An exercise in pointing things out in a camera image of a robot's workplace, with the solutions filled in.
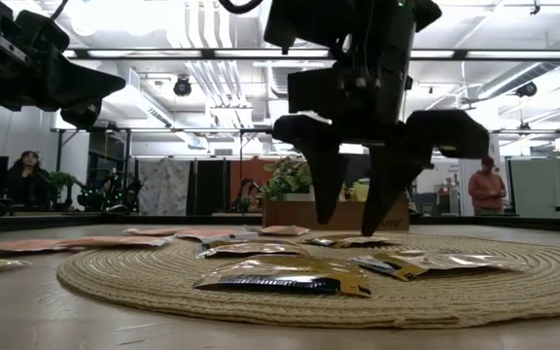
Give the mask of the round woven placemat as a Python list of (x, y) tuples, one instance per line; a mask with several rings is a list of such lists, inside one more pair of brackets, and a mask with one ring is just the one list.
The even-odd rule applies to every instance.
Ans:
[(145, 310), (272, 326), (455, 329), (560, 316), (560, 247), (466, 236), (391, 233), (397, 248), (451, 249), (516, 260), (514, 270), (433, 271), (403, 282), (369, 273), (371, 297), (198, 290), (224, 260), (198, 259), (191, 241), (152, 249), (100, 249), (57, 269), (66, 288)]

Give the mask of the small background potted plant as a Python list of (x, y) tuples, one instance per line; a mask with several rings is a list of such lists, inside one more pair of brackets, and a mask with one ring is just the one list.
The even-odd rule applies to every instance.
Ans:
[(52, 186), (54, 202), (70, 206), (73, 202), (72, 188), (79, 183), (78, 179), (69, 173), (54, 171), (49, 173), (48, 180)]

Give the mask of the brown wooden compartment box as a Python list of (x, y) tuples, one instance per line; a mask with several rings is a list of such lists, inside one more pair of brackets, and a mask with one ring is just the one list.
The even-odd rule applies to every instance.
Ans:
[[(311, 230), (360, 230), (365, 204), (356, 201), (338, 202), (331, 220), (326, 225), (317, 221), (314, 201), (268, 201), (262, 210), (262, 225), (296, 226)], [(408, 205), (399, 200), (388, 212), (378, 230), (407, 231), (409, 229)]]

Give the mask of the white ceiling air duct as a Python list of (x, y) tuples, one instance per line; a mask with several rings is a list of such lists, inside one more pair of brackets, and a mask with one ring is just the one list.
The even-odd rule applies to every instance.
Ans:
[(288, 76), (305, 71), (310, 62), (305, 59), (258, 60), (253, 66), (262, 69), (266, 81), (267, 100), (288, 101)]

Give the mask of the orange tea bag packet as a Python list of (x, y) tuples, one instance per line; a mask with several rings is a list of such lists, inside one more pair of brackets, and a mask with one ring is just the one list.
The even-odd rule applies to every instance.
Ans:
[(82, 249), (83, 246), (65, 245), (64, 240), (57, 239), (24, 239), (0, 241), (0, 252), (2, 253), (32, 253)]
[(231, 239), (255, 239), (259, 237), (257, 232), (232, 229), (185, 229), (174, 234), (175, 237), (184, 239), (195, 239), (202, 243), (213, 241), (224, 241)]
[(257, 229), (258, 234), (275, 236), (301, 236), (309, 232), (309, 228), (298, 226), (270, 226)]
[(117, 246), (151, 246), (159, 247), (171, 243), (174, 236), (88, 236), (80, 239), (63, 240), (56, 243), (56, 247), (91, 248)]
[(128, 228), (123, 231), (124, 234), (129, 235), (139, 235), (139, 236), (170, 236), (179, 233), (178, 228), (151, 228), (151, 229), (141, 229), (141, 228)]

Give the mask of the grey patterned curtain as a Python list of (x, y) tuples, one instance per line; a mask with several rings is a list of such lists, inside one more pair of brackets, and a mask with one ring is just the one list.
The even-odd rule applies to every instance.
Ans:
[(138, 194), (143, 216), (186, 216), (191, 163), (174, 158), (140, 160)]

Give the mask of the person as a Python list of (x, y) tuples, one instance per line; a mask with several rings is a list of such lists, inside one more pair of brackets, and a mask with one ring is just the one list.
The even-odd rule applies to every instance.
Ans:
[(51, 208), (53, 186), (34, 151), (24, 151), (8, 170), (6, 197), (28, 208)]
[(481, 168), (474, 172), (468, 183), (468, 193), (476, 216), (499, 215), (504, 212), (503, 199), (507, 191), (503, 179), (494, 172), (494, 160), (481, 159)]

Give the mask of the orange partition panel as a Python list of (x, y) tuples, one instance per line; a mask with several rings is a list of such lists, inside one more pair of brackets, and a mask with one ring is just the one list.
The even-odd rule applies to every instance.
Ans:
[(253, 179), (259, 186), (264, 185), (272, 177), (272, 172), (266, 171), (264, 168), (274, 163), (275, 159), (231, 160), (228, 163), (230, 165), (230, 199), (236, 199), (243, 178)]

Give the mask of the black overhead beam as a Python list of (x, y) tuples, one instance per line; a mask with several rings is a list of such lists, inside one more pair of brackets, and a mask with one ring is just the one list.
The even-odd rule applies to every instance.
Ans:
[[(66, 50), (71, 60), (333, 60), (322, 49), (141, 49), (141, 50)], [(415, 61), (560, 61), (560, 50), (413, 50)]]

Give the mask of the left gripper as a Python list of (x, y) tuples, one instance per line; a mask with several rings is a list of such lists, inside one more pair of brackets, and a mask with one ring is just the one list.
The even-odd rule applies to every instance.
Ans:
[(93, 127), (103, 99), (125, 86), (121, 77), (71, 62), (64, 55), (70, 38), (52, 19), (26, 10), (14, 15), (0, 0), (1, 35), (30, 58), (19, 62), (0, 50), (0, 106), (12, 111), (57, 110), (56, 96), (73, 96), (60, 116), (77, 128)]

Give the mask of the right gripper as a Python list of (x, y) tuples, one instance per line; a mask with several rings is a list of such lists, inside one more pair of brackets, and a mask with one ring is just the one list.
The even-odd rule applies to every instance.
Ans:
[[(409, 47), (353, 45), (329, 68), (288, 76), (289, 115), (272, 128), (274, 139), (292, 144), (310, 168), (317, 221), (332, 218), (348, 161), (340, 142), (381, 142), (398, 122), (407, 81)], [(420, 173), (434, 150), (446, 158), (488, 155), (489, 131), (462, 110), (412, 113), (384, 144), (369, 149), (371, 174), (361, 233), (371, 236)]]

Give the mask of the green plant in white pot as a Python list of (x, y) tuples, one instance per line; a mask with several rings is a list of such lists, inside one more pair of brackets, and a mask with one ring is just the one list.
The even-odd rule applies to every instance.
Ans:
[(291, 193), (310, 193), (310, 167), (299, 157), (282, 157), (266, 164), (263, 170), (269, 172), (271, 178), (260, 188), (258, 198), (285, 200)]

